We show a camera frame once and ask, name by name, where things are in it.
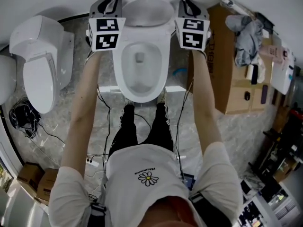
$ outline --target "cloth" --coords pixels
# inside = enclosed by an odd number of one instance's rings
[[[235,63],[238,67],[252,64],[263,40],[263,24],[245,15],[229,15],[225,21],[227,27],[238,33],[236,41]]]
[[[164,103],[157,104],[156,117],[147,139],[141,144],[152,144],[174,151],[174,142],[169,129],[167,107]],[[115,151],[138,145],[137,128],[134,124],[134,106],[127,105],[123,109],[120,129],[117,132],[113,144],[109,150],[108,157]]]
[[[257,56],[252,60],[251,62],[253,65],[257,65],[258,66],[258,79],[257,82],[258,83],[262,83],[265,80],[265,72],[266,72],[266,67],[265,64],[261,58],[261,56],[259,55],[259,53],[257,54]]]
[[[106,215],[107,226],[136,227],[146,210],[167,196],[186,200],[198,226],[205,226],[188,200],[197,191],[232,223],[236,221],[242,208],[241,185],[222,143],[212,143],[206,149],[192,192],[179,176],[174,153],[163,147],[143,144],[115,151],[107,162],[108,182],[103,196],[110,213]],[[88,195],[80,173],[61,167],[51,192],[51,226],[86,226],[89,215]]]

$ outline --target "toilet seat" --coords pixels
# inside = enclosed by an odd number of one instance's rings
[[[49,112],[58,97],[55,66],[51,54],[38,56],[26,62],[23,80],[27,97],[40,113]]]

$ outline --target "white toilet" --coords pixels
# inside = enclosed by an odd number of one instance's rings
[[[24,87],[33,107],[49,112],[59,91],[71,80],[74,34],[55,20],[41,15],[15,28],[10,36],[10,53],[22,56]]]
[[[180,1],[122,0],[126,21],[113,61],[117,84],[129,100],[149,102],[163,90]]]

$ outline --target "toilet lid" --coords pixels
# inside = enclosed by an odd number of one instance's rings
[[[44,55],[24,64],[23,80],[27,97],[40,113],[49,112],[55,97],[54,64],[51,55]]]
[[[154,27],[166,23],[174,24],[180,0],[122,0],[122,14],[125,26]]]

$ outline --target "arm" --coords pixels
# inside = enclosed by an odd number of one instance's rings
[[[95,53],[84,67],[72,102],[71,124],[61,161],[61,166],[71,167],[82,176],[95,117],[100,57],[100,53]]]
[[[214,117],[214,92],[205,56],[193,51],[194,57],[194,114],[202,153],[222,138]]]
[[[241,213],[243,203],[241,185],[215,122],[214,92],[206,59],[198,51],[193,51],[193,56],[195,123],[203,153],[202,170],[193,192],[200,191],[233,224]]]

